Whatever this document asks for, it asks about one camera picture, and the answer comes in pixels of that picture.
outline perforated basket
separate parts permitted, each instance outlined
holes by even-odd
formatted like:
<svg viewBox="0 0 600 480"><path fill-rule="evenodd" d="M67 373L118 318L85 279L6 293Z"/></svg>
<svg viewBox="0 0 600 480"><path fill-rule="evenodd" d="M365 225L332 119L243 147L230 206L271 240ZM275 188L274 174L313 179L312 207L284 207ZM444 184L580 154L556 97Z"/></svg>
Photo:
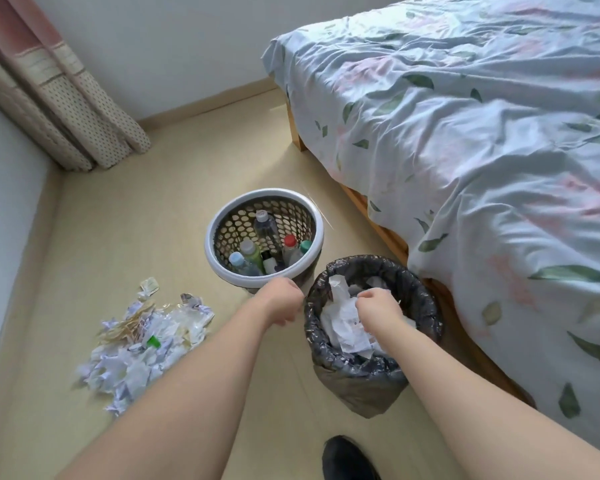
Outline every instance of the perforated basket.
<svg viewBox="0 0 600 480"><path fill-rule="evenodd" d="M285 235L293 234L298 242L308 239L312 245L295 264L278 273L243 276L233 272L229 256L240 250L245 237L256 242L261 251L272 249L270 238L258 238L253 229L259 209L265 209L275 218L280 241ZM307 197L286 189L260 189L240 195L220 209L207 228L205 254L214 272L235 286L259 289L275 276L286 276L302 286L313 275L323 241L320 211Z"/></svg>

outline trash can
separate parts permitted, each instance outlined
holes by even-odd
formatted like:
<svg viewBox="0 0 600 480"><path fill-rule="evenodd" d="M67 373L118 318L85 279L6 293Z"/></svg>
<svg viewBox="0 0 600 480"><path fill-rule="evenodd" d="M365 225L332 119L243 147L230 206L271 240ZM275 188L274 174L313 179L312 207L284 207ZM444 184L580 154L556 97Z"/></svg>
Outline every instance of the trash can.
<svg viewBox="0 0 600 480"><path fill-rule="evenodd" d="M240 243L248 237L257 242L261 251L271 250L272 243L258 238L253 228L256 211L264 209L276 220L280 241L287 234L298 242L309 240L311 248L296 263L274 274L243 276L234 273L229 256L240 250ZM209 224L205 238L205 254L214 272L234 286L255 293L273 277L286 276L299 287L313 277L318 263L324 227L318 208L302 194L286 189L260 189L245 193L227 203Z"/></svg>
<svg viewBox="0 0 600 480"><path fill-rule="evenodd" d="M398 398L408 380L398 363L389 357L344 353L331 346L320 324L320 313L332 299L329 277L341 274L349 285L369 288L372 276L382 278L402 313L416 322L417 330L439 344L443 322L435 297L405 266L376 255L349 256L336 259L320 273L304 305L304 330L311 348L313 370L318 379L350 410L371 418L382 414Z"/></svg>

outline pile of paper scraps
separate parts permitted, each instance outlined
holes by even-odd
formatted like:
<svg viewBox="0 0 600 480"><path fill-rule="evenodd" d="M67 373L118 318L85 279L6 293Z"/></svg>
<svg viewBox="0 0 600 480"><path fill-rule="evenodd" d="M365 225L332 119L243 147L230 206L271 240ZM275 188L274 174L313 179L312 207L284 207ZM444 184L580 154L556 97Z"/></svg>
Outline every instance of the pile of paper scraps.
<svg viewBox="0 0 600 480"><path fill-rule="evenodd" d="M388 289L379 276L369 278L367 284L369 288ZM365 331L358 318L357 295L363 289L357 285L348 286L346 278L341 274L330 276L329 286L333 301L328 301L322 309L320 323L329 336L331 345L343 352L362 355L367 359L373 354L386 355L376 338ZM409 325L416 327L416 322L404 316L403 318Z"/></svg>
<svg viewBox="0 0 600 480"><path fill-rule="evenodd" d="M158 379L206 336L214 317L202 299L184 293L176 306L156 307L148 298L158 290L149 278L141 283L138 300L121 321L102 322L99 345L91 359L78 367L81 382L90 390L111 394L105 409L119 416Z"/></svg>

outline person's right arm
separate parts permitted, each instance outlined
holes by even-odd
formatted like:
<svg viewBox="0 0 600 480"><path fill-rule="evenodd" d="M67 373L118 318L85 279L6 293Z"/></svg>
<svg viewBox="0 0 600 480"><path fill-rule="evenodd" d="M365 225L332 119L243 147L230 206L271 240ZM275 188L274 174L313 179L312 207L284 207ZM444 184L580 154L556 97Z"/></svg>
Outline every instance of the person's right arm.
<svg viewBox="0 0 600 480"><path fill-rule="evenodd" d="M600 480L600 451L460 364L402 319L387 290L358 295L365 329L398 363L474 480Z"/></svg>

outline wooden bed frame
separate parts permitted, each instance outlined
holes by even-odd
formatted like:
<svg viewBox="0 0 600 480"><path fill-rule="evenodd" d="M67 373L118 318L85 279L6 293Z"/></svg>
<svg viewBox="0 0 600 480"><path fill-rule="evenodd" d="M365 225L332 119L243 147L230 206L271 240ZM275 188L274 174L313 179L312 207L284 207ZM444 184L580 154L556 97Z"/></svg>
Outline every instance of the wooden bed frame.
<svg viewBox="0 0 600 480"><path fill-rule="evenodd" d="M307 147L304 145L302 138L300 138L300 135L298 134L296 121L288 101L287 114L289 117L289 128L291 129L291 140L301 152L304 152L307 150ZM362 212L364 217L367 218L371 227L375 229L376 233L378 233L380 238L386 243L398 260L406 265L409 256L409 247L407 243L403 241L398 234L385 227L379 226L369 219L367 213L367 198L364 197L364 195L342 184L340 184L340 186L360 212ZM424 279L423 282L437 298L445 319L446 329L441 347L474 372L480 374L504 391L535 408L536 405L533 398L524 391L524 389L513 382L513 380L510 379L469 337L464 330L462 323L460 323L460 319L456 312L454 298L447 287L436 280Z"/></svg>

